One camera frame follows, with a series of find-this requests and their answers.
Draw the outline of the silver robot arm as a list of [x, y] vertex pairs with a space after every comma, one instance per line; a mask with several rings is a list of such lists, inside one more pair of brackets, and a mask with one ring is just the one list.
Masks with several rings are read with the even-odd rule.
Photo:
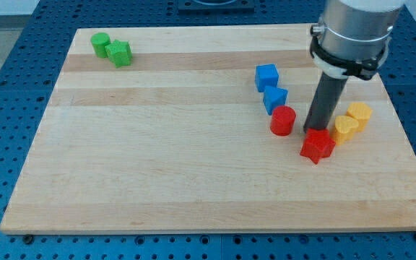
[[370, 80], [389, 54], [390, 34], [405, 0], [327, 0], [310, 28], [310, 54], [333, 79]]

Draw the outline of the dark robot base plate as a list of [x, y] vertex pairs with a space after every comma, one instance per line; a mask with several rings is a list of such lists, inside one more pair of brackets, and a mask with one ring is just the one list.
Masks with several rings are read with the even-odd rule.
[[178, 12], [253, 11], [254, 0], [178, 0]]

